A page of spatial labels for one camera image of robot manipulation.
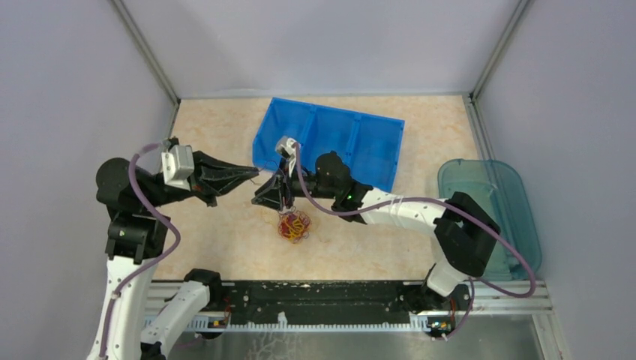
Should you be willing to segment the coloured wire ball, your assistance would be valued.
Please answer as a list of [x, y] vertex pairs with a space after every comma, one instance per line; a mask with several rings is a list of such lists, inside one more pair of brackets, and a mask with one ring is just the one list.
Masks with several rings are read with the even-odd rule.
[[298, 244], [309, 236], [311, 218], [303, 211], [286, 210], [279, 214], [278, 235], [291, 244]]

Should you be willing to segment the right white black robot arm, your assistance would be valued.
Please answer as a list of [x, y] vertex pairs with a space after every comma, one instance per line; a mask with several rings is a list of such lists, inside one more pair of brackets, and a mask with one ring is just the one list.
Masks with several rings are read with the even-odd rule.
[[421, 289], [403, 299], [409, 309], [448, 307], [452, 292], [467, 278], [480, 278], [497, 244], [497, 222], [468, 194], [455, 192], [448, 199], [424, 201], [398, 196], [363, 184], [336, 152], [320, 155], [314, 171], [296, 172], [289, 155], [279, 173], [259, 187], [251, 200], [282, 212], [297, 197], [332, 200], [330, 212], [366, 225], [392, 225], [431, 237], [434, 261]]

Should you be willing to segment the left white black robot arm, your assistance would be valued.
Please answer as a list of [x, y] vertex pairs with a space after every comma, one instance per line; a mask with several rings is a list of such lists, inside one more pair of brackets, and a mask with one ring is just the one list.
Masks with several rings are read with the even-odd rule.
[[[218, 197], [255, 178], [252, 166], [227, 163], [189, 145], [160, 148], [160, 172], [152, 174], [132, 159], [116, 157], [97, 171], [97, 200], [106, 206], [106, 292], [90, 359], [166, 359], [200, 311], [230, 312], [221, 276], [195, 268], [145, 325], [146, 302], [158, 264], [182, 236], [160, 207], [196, 198], [208, 207]], [[175, 245], [166, 245], [169, 234]]]

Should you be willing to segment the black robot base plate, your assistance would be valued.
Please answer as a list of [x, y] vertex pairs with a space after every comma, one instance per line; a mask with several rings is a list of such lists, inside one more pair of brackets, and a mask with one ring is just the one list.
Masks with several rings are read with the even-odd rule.
[[443, 298], [420, 281], [256, 281], [215, 285], [204, 311], [232, 325], [361, 326], [406, 324], [427, 311], [465, 311], [470, 294], [460, 285]]

